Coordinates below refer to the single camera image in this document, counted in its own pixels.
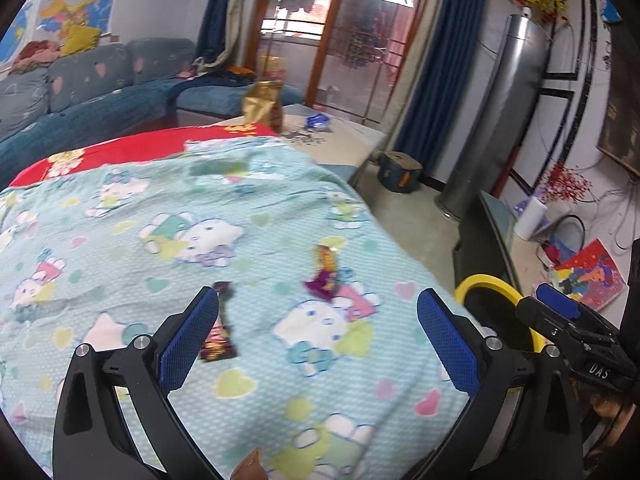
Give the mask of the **right hand painted nails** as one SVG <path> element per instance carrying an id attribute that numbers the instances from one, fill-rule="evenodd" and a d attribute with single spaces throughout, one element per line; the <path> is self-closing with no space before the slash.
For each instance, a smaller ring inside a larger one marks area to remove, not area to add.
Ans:
<path id="1" fill-rule="evenodd" d="M 608 422 L 605 432 L 587 453 L 588 458 L 595 458 L 616 445 L 636 411 L 637 405 L 625 403 L 617 396 L 610 394 L 595 394 L 591 397 L 590 404 L 593 411 Z"/>

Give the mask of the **left hand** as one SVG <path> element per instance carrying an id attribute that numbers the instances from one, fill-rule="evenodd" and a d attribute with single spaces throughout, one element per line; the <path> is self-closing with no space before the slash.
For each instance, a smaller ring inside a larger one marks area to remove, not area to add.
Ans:
<path id="1" fill-rule="evenodd" d="M 262 466 L 262 449 L 254 448 L 232 471 L 231 480 L 268 480 L 267 471 Z"/>

